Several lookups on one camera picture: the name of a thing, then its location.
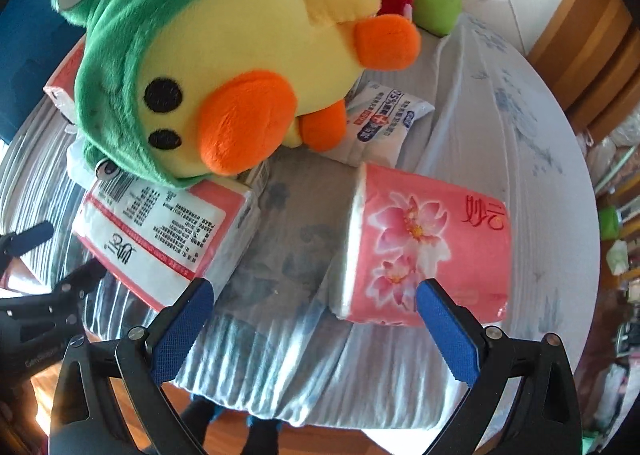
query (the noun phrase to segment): tissue package with flower print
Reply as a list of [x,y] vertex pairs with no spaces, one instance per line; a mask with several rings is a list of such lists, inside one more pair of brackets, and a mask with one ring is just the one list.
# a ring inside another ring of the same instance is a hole
[[508,212],[496,199],[373,164],[360,167],[331,307],[356,323],[422,325],[415,289],[436,278],[481,323],[504,318],[511,278]]

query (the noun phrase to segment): yellow duck plush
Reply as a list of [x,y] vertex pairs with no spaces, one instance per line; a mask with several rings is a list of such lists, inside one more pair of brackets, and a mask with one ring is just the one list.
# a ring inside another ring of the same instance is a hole
[[420,37],[380,0],[52,0],[87,27],[78,122],[95,164],[176,187],[237,174],[280,145],[333,148],[365,67],[395,70]]

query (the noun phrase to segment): lotus flower print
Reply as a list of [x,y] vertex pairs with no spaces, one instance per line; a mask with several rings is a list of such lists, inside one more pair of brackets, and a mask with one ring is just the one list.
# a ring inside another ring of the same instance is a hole
[[390,206],[371,216],[371,224],[383,229],[378,248],[382,251],[402,249],[412,245],[438,245],[439,234],[447,224],[447,212],[439,202],[418,205],[414,196],[409,200],[398,193],[391,193],[395,206]]
[[415,310],[415,289],[424,279],[415,257],[401,255],[394,261],[385,260],[373,270],[372,277],[367,295],[376,300],[379,307],[394,301],[399,307]]

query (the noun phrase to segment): wooden floor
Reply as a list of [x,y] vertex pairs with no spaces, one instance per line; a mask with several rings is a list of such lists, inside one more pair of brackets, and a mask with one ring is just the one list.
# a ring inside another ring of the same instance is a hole
[[[48,433],[53,393],[58,381],[60,364],[35,375],[31,382],[38,400],[38,423]],[[133,410],[127,391],[121,380],[113,379],[122,414],[129,425],[131,435],[139,448],[149,445],[148,438]],[[163,385],[164,393],[177,411],[182,411],[189,402],[184,390],[170,383]],[[236,455],[242,451],[246,440],[246,414],[225,412],[209,426],[204,448],[210,455]],[[280,434],[280,455],[385,455],[386,451],[376,446],[361,431],[338,430],[305,426],[294,428],[284,425]]]

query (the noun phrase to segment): orange beak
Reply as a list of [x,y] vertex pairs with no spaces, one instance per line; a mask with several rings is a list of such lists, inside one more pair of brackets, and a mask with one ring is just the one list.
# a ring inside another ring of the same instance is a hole
[[289,82],[274,72],[252,70],[236,76],[200,105],[202,161],[219,175],[254,167],[282,143],[297,105]]

